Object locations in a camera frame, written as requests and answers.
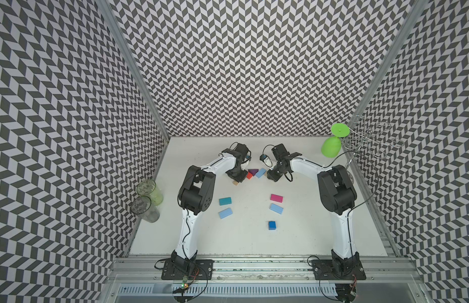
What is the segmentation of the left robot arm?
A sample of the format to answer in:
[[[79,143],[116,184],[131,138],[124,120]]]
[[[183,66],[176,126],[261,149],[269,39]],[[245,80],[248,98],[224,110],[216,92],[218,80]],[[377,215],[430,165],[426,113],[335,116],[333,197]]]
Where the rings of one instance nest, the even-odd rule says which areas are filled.
[[[197,226],[213,202],[216,177],[225,174],[238,183],[243,182],[247,178],[246,167],[251,159],[249,148],[237,143],[234,148],[223,150],[212,162],[188,168],[178,192],[178,206],[183,215],[180,238],[170,259],[174,267],[185,275],[191,275],[195,268],[199,234]]]

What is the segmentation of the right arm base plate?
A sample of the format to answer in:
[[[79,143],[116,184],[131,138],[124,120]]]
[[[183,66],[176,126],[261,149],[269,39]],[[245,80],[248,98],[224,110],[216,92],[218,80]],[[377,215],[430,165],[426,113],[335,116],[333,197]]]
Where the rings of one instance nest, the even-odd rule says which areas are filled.
[[[356,261],[348,267],[336,265],[333,260],[309,261],[316,280],[366,280],[366,272],[363,264]]]

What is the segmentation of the teal block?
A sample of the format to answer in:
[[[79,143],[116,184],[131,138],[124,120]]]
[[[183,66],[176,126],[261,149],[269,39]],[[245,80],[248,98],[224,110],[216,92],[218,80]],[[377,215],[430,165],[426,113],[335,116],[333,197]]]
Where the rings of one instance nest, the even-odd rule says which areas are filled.
[[[221,198],[219,200],[219,205],[220,206],[231,205],[231,204],[232,204],[232,198],[231,197]]]

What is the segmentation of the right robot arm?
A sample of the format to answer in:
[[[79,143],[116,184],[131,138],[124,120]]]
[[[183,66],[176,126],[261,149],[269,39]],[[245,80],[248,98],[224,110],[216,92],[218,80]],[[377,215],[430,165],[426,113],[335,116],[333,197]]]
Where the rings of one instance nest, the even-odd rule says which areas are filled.
[[[352,216],[357,193],[343,165],[322,166],[295,152],[289,153],[283,144],[271,145],[275,158],[267,173],[268,179],[277,182],[281,177],[293,181],[298,173],[318,182],[320,201],[329,212],[332,223],[332,261],[315,260],[313,266],[327,269],[329,280],[356,279],[363,274],[360,256],[352,236]]]

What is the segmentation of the magenta block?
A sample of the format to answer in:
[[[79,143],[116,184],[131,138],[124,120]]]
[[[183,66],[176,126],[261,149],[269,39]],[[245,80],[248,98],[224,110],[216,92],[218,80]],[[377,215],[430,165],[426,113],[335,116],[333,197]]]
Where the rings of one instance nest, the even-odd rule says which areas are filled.
[[[276,203],[282,203],[283,200],[284,200],[284,197],[283,197],[283,196],[279,196],[279,195],[277,195],[277,194],[271,194],[270,200],[271,200],[271,201],[274,201],[274,202],[276,202]]]

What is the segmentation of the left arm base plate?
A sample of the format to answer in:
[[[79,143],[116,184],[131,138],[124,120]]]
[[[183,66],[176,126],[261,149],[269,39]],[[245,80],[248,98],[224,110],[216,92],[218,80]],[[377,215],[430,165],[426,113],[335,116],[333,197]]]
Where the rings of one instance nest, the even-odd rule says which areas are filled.
[[[196,260],[187,262],[183,260],[181,263],[167,260],[164,263],[161,273],[162,280],[182,280],[184,277],[196,280],[211,280],[214,260]]]

